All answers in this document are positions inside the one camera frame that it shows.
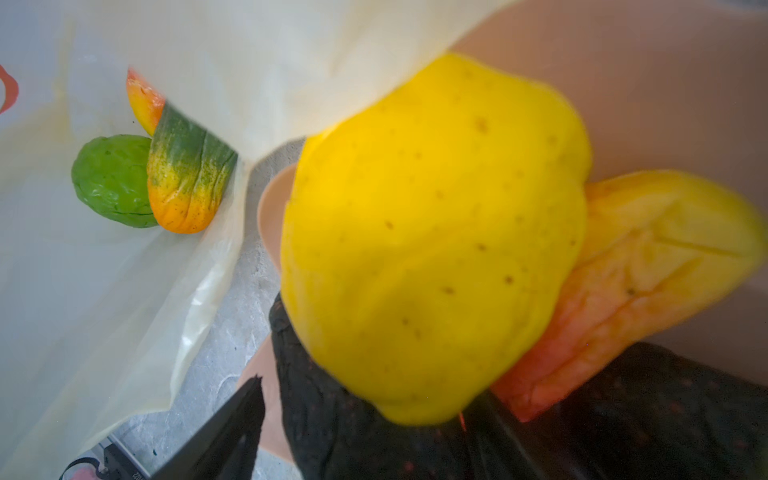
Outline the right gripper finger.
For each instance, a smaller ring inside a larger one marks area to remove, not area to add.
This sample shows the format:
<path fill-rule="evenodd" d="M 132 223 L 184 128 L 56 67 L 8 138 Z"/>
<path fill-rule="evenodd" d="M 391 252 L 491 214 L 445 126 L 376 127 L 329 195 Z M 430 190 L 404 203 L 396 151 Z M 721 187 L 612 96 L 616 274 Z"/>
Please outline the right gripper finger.
<path fill-rule="evenodd" d="M 251 479 L 265 414 L 262 380 L 256 376 L 240 387 L 153 478 Z"/>

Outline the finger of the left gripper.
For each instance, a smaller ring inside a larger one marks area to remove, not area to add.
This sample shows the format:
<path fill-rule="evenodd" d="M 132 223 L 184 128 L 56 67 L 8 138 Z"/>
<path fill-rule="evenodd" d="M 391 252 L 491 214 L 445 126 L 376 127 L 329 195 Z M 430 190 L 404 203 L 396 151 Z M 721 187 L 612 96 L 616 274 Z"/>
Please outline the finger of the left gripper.
<path fill-rule="evenodd" d="M 70 462 L 59 480 L 145 480 L 150 475 L 122 442 L 114 437 L 101 440 L 95 447 Z"/>

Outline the orange green papaya fruit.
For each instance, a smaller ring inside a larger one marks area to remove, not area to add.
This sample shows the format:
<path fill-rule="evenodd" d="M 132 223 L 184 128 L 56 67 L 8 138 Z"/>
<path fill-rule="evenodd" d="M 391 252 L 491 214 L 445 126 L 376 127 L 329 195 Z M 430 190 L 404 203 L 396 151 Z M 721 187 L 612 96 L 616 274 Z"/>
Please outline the orange green papaya fruit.
<path fill-rule="evenodd" d="M 237 153 L 167 103 L 147 163 L 147 188 L 158 224 L 177 234 L 205 230 L 215 217 Z"/>

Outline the green apple fruit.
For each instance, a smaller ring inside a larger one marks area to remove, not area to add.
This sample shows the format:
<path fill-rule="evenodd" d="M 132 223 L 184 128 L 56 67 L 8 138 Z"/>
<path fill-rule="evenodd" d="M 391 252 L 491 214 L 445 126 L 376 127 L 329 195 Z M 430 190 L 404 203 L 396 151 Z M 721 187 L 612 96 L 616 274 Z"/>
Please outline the green apple fruit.
<path fill-rule="evenodd" d="M 98 215 L 133 228 L 158 225 L 147 188 L 151 140 L 139 135 L 97 137 L 71 168 L 77 198 Z"/>

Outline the yellow lemon fruit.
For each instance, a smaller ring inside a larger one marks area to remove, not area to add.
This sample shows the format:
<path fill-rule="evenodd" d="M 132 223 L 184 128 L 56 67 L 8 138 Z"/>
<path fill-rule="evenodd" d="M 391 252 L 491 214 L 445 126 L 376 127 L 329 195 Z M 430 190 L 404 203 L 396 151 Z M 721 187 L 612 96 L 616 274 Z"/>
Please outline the yellow lemon fruit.
<path fill-rule="evenodd" d="M 546 329 L 591 165 L 564 95 L 456 54 L 309 137 L 281 239 L 302 345 L 392 422 L 455 417 Z"/>

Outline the red yellow mango fruit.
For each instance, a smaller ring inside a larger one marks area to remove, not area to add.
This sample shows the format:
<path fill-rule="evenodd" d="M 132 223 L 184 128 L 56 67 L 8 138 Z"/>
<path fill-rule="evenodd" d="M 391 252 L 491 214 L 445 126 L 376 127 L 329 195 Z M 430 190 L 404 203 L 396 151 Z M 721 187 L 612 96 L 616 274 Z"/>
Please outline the red yellow mango fruit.
<path fill-rule="evenodd" d="M 587 230 L 540 340 L 494 385 L 527 422 L 632 344 L 730 294 L 767 258 L 767 221 L 690 173 L 646 170 L 586 188 Z"/>

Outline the pink wavy fruit plate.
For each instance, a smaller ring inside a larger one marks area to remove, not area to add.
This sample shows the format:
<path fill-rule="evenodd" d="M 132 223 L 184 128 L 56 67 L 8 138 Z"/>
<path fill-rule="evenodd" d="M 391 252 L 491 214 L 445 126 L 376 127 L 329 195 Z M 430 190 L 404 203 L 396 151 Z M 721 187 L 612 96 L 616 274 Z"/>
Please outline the pink wavy fruit plate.
<path fill-rule="evenodd" d="M 592 159 L 586 230 L 591 183 L 674 170 L 755 189 L 766 172 L 763 20 L 705 1 L 532 1 L 449 54 L 551 86 L 576 109 Z"/>

